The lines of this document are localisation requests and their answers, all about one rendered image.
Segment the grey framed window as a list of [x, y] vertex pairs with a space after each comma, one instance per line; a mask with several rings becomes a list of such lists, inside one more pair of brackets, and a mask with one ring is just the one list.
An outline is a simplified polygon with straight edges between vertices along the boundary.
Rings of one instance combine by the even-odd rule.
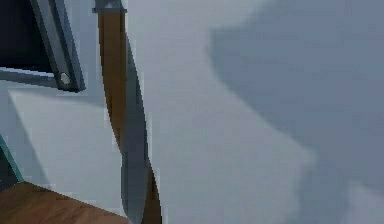
[[0, 80], [85, 89], [64, 0], [0, 0]]

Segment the teal edged dark furniture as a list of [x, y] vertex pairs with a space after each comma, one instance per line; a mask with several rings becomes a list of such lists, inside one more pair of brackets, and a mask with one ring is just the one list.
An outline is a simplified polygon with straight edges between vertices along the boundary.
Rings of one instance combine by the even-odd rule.
[[20, 170], [3, 137], [0, 135], [0, 192], [23, 181]]

